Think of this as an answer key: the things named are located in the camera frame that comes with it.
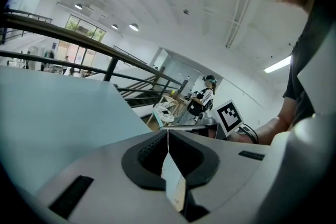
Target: light fixture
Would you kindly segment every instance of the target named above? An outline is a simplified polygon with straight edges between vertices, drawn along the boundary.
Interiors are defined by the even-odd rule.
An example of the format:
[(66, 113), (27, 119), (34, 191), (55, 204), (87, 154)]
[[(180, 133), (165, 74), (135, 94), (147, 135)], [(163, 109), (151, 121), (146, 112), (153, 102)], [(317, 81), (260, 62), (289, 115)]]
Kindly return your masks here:
[(290, 64), (290, 59), (291, 59), (291, 56), (288, 56), (284, 60), (282, 60), (282, 61), (280, 61), (278, 63), (275, 63), (274, 65), (272, 65), (272, 66), (264, 69), (264, 72), (265, 73), (271, 73), (271, 72), (273, 72), (275, 70), (278, 70), (281, 67), (285, 67), (285, 66), (287, 66), (287, 65)]
[(134, 31), (139, 31), (139, 26), (137, 24), (130, 24), (130, 27), (134, 30)]
[(78, 8), (78, 9), (83, 9), (82, 4), (76, 4), (75, 7)]

